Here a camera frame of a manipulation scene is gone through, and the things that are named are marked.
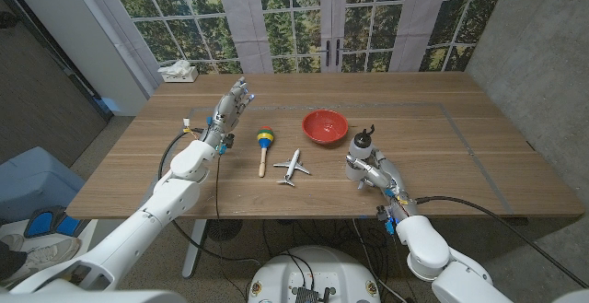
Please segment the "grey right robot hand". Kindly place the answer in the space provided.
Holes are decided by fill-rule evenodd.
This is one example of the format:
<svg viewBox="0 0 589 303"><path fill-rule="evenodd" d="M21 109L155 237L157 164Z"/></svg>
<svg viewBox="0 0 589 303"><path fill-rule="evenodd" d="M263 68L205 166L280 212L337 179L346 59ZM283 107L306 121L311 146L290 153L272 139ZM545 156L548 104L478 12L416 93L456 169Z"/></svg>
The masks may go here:
<svg viewBox="0 0 589 303"><path fill-rule="evenodd" d="M380 221L400 222L418 214L417 205L406 190L400 171L384 154L376 149L365 159L346 156L346 176L358 182L358 189L378 189L386 200L376 207L376 216Z"/></svg>

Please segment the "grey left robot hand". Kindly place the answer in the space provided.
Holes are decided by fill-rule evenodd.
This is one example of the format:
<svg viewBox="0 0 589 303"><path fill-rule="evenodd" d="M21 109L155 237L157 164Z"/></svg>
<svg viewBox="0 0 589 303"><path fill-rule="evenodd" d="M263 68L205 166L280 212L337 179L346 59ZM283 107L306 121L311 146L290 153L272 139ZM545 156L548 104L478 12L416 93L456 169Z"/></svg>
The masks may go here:
<svg viewBox="0 0 589 303"><path fill-rule="evenodd" d="M199 140L217 151L231 148L235 138L232 131L252 100L254 95L248 93L248 83L242 76L214 107L213 116Z"/></svg>

